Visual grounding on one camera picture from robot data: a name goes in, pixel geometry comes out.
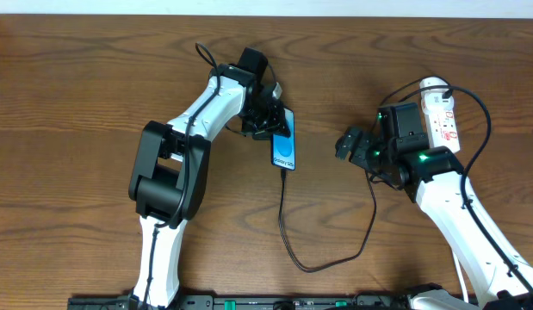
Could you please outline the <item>blue Galaxy smartphone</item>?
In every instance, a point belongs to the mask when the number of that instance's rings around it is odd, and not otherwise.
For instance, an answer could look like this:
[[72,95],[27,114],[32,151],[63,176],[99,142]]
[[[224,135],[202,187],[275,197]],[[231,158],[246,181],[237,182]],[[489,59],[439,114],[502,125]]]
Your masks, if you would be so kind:
[[271,163],[280,168],[294,171],[296,168],[296,147],[294,136],[294,112],[285,108],[285,119],[289,136],[274,134],[271,141]]

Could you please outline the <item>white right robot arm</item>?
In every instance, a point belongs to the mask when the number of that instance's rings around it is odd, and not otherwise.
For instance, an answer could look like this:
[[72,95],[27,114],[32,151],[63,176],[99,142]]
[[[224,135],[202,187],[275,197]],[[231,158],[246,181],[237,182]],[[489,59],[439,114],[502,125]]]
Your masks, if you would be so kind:
[[379,133],[348,127],[337,158],[406,192],[448,242],[479,308],[533,309],[533,267],[480,203],[453,146],[431,138],[456,138],[452,110],[401,102],[378,108],[377,120]]

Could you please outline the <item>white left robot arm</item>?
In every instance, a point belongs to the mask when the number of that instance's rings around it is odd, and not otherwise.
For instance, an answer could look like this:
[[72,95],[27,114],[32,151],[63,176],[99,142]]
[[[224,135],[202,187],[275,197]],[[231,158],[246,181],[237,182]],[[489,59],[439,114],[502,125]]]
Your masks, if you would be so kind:
[[212,143],[235,116],[240,134],[255,140],[291,134],[281,85],[263,84],[272,67],[214,65],[208,84],[178,117],[144,127],[128,188],[143,232],[139,278],[131,309],[167,309],[177,302],[178,264],[185,228],[201,206]]

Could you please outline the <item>white USB charger adapter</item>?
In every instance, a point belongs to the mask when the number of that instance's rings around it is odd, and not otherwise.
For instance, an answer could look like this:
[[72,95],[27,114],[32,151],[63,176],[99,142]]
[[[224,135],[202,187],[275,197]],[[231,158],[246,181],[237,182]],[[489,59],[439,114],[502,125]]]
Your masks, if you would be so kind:
[[423,89],[421,92],[422,107],[427,113],[451,110],[454,107],[453,96],[446,94],[449,91],[448,83],[440,77],[424,78],[419,86]]

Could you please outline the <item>white power strip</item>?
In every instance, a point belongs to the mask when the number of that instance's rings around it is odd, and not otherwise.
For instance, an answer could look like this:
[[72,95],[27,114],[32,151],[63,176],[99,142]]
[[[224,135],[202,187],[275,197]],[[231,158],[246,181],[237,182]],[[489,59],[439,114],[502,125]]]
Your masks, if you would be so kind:
[[430,148],[446,146],[453,153],[461,150],[454,114],[454,99],[441,94],[426,94],[421,102]]

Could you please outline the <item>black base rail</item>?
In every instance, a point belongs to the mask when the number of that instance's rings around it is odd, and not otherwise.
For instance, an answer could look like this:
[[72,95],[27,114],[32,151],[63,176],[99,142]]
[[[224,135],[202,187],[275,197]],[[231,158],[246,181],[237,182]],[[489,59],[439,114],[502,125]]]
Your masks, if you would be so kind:
[[185,295],[177,297],[168,307],[137,305],[127,295],[116,298],[70,298],[67,310],[361,310],[407,309],[407,301],[387,295],[361,294],[350,298],[314,297],[213,297]]

